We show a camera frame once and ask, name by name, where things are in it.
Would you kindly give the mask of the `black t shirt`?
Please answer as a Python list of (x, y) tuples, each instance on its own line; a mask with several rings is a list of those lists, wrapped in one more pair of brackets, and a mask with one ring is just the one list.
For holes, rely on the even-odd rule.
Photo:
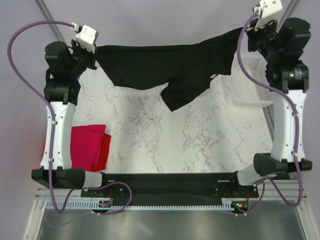
[(212, 76), (229, 76), (241, 28), (195, 44), (162, 46), (99, 46), (95, 58), (117, 87), (160, 93), (175, 111), (210, 88)]

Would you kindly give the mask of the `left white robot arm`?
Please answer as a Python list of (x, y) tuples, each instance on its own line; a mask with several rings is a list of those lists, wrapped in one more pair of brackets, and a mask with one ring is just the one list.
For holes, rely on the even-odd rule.
[(86, 69), (96, 70), (94, 54), (76, 40), (71, 41), (71, 46), (55, 41), (45, 47), (45, 60), (46, 139), (40, 168), (32, 170), (31, 178), (53, 189), (92, 188), (104, 197), (110, 185), (103, 180), (102, 173), (73, 168), (71, 160), (72, 123), (81, 89), (79, 78)]

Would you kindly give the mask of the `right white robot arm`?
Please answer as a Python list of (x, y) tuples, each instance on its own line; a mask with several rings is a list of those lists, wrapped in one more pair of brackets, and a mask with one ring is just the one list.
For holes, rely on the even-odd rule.
[(300, 60), (311, 37), (310, 24), (300, 18), (289, 18), (277, 30), (275, 19), (259, 27), (259, 18), (251, 16), (240, 32), (248, 36), (248, 51), (259, 52), (266, 60), (264, 84), (247, 72), (241, 51), (237, 50), (240, 69), (249, 80), (270, 91), (274, 108), (273, 144), (269, 153), (256, 153), (253, 163), (237, 173), (229, 184), (235, 197), (242, 196), (248, 185), (276, 175), (310, 171), (313, 163), (306, 159), (303, 147), (303, 110), (309, 89), (309, 69)]

